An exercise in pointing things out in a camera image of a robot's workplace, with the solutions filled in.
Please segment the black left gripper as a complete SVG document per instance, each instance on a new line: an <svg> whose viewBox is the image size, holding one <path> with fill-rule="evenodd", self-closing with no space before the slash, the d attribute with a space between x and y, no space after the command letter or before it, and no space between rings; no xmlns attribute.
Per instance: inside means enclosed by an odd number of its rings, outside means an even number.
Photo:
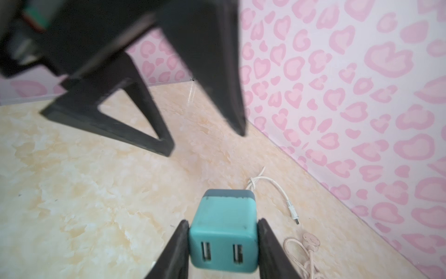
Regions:
<svg viewBox="0 0 446 279"><path fill-rule="evenodd" d="M40 114L169 157L174 140L132 58L123 52L156 24L156 12L165 4L1 1L1 75L13 77L43 65L57 76L81 77L64 80L66 93Z"/></svg>

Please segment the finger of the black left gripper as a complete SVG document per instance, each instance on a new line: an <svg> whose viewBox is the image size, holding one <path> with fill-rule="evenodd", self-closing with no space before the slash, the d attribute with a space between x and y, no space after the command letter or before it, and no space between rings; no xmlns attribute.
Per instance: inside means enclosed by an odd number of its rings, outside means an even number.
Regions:
<svg viewBox="0 0 446 279"><path fill-rule="evenodd" d="M165 37L231 128L246 135L239 74L239 1L168 1Z"/></svg>

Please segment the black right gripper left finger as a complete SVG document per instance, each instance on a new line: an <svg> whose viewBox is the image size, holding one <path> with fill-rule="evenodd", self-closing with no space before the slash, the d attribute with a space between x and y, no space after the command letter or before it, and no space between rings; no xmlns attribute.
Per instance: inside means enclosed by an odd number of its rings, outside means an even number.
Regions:
<svg viewBox="0 0 446 279"><path fill-rule="evenodd" d="M182 220L145 279L187 279L189 273L189 223Z"/></svg>

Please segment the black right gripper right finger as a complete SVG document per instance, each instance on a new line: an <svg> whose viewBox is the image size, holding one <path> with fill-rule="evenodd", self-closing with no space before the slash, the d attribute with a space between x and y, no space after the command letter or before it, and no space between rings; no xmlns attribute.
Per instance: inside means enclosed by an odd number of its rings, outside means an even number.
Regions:
<svg viewBox="0 0 446 279"><path fill-rule="evenodd" d="M260 279L301 279L266 219L257 223Z"/></svg>

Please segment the teal plug adapter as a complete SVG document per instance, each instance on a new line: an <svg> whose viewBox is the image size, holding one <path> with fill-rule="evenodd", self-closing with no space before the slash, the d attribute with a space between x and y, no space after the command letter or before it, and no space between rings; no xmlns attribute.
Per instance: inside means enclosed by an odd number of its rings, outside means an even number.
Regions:
<svg viewBox="0 0 446 279"><path fill-rule="evenodd" d="M189 229L189 254L199 269L253 273L259 265L257 207L246 189L209 189Z"/></svg>

